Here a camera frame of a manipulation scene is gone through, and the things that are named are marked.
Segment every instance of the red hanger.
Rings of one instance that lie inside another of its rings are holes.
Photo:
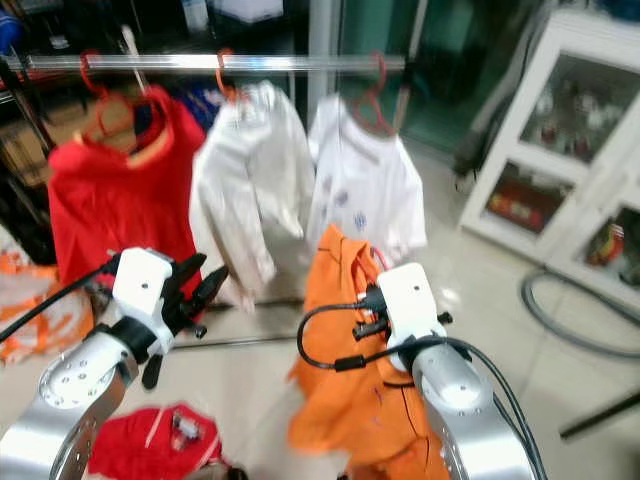
[[[104,85],[96,85],[89,78],[89,57],[97,56],[98,52],[95,50],[87,50],[80,55],[80,75],[82,76],[82,80],[84,81],[87,89],[94,93],[98,97],[98,101],[95,106],[95,116],[93,121],[91,121],[82,131],[82,138],[84,140],[95,141],[92,140],[92,135],[95,134],[96,130],[102,134],[103,138],[113,137],[122,133],[131,128],[134,122],[134,109],[138,106],[142,105],[150,105],[152,116],[156,116],[159,112],[155,107],[153,102],[149,100],[143,99],[141,101],[131,102],[124,95],[118,92],[110,91]],[[120,103],[125,107],[127,111],[127,118],[123,119],[121,122],[116,123],[110,128],[107,128],[104,122],[104,114],[107,110],[107,107],[112,106],[116,103]],[[144,134],[136,141],[136,144],[131,146],[130,150],[135,149],[138,145],[139,141],[142,141],[144,138]],[[144,138],[144,143],[149,143],[150,139]]]
[[[222,80],[222,71],[224,70],[224,56],[232,55],[233,50],[230,48],[223,48],[218,52],[218,68],[216,68],[216,82],[218,83],[218,89],[220,93],[222,93],[227,100],[231,103],[235,103],[239,98],[241,98],[241,94],[236,90],[235,87],[231,85],[225,85]]]
[[[380,52],[374,52],[373,56],[378,61],[378,66],[380,68],[378,82],[353,102],[353,116],[360,124],[369,130],[395,135],[396,131],[384,118],[382,109],[380,108],[380,102],[378,101],[378,97],[387,82],[387,65],[384,61],[384,56]],[[376,114],[375,123],[371,123],[364,118],[360,111],[365,102],[368,102],[371,105]]]

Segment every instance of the orange shirt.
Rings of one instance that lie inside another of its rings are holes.
[[[368,243],[345,238],[335,227],[325,232],[309,273],[305,310],[352,303],[379,269]],[[307,324],[305,348],[319,361],[386,348],[384,335],[356,342],[356,322],[371,322],[358,310],[321,313]],[[440,441],[430,430],[420,394],[408,374],[387,359],[347,372],[322,370],[298,359],[289,374],[307,401],[289,426],[289,442],[307,452],[349,452],[358,479],[444,480]]]

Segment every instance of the white cabinet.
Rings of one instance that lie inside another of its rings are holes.
[[[461,225],[640,306],[639,93],[640,25],[556,12]]]

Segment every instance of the white shirt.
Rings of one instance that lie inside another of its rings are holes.
[[[218,299],[253,309],[278,262],[268,236],[301,239],[313,191],[302,123],[282,90],[264,81],[246,100],[225,104],[196,153],[189,223],[204,277],[226,264]]]
[[[307,228],[313,249],[331,223],[391,263],[426,244],[422,180],[400,137],[365,131],[333,95],[318,104],[309,148],[317,167]]]

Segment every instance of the red cloth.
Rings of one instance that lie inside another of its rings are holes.
[[[195,421],[200,438],[181,451],[172,447],[173,413]],[[114,480],[181,480],[208,463],[223,462],[216,424],[185,404],[145,408],[106,422],[89,459],[89,473]]]
[[[69,142],[49,157],[51,225],[62,283],[108,260],[108,250],[151,247],[183,261],[195,253],[189,228],[193,154],[205,134],[180,102],[159,87],[146,95],[162,112],[168,137],[136,167],[127,154],[93,142]],[[157,123],[150,130],[157,129]],[[185,288],[190,293],[199,276]]]

